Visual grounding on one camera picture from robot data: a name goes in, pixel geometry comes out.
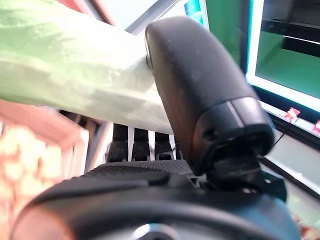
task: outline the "metal bar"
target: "metal bar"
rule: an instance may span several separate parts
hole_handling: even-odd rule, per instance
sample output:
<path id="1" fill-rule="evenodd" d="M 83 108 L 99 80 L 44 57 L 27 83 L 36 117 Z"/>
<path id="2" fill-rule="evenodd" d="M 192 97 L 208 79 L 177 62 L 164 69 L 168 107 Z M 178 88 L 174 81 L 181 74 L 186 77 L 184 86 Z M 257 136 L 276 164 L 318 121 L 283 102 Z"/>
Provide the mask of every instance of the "metal bar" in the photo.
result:
<path id="1" fill-rule="evenodd" d="M 108 10 L 103 6 L 101 0 L 86 0 L 86 2 L 90 2 L 91 7 L 95 9 L 96 14 L 100 17 L 100 19 L 99 18 L 97 19 L 112 26 L 116 25 L 114 18 L 110 15 Z"/>
<path id="2" fill-rule="evenodd" d="M 180 0 L 158 0 L 137 20 L 135 20 L 126 31 L 138 35 L 143 32 L 149 23 L 162 17 L 167 11 L 175 6 Z"/>
<path id="3" fill-rule="evenodd" d="M 102 22 L 105 21 L 104 16 L 101 15 L 99 9 L 97 9 L 97 6 L 93 3 L 92 0 L 83 0 L 83 1 L 86 3 L 86 5 L 88 6 L 88 8 L 90 9 L 90 11 L 92 12 L 92 14 L 96 19 Z"/>

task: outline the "green fabric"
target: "green fabric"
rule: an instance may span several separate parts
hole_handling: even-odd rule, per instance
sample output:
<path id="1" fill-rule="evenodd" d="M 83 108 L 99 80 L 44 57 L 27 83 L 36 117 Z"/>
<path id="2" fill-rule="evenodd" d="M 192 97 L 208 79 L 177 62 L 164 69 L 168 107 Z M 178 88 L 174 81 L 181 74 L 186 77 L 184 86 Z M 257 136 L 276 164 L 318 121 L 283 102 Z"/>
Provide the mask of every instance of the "green fabric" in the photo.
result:
<path id="1" fill-rule="evenodd" d="M 256 75 L 320 98 L 320 58 L 281 48 L 283 36 L 262 31 Z"/>
<path id="2" fill-rule="evenodd" d="M 241 1 L 206 0 L 209 29 L 232 55 L 240 62 L 241 43 Z"/>
<path id="3" fill-rule="evenodd" d="M 2 99 L 172 133 L 145 56 L 141 39 L 55 0 L 0 0 Z"/>

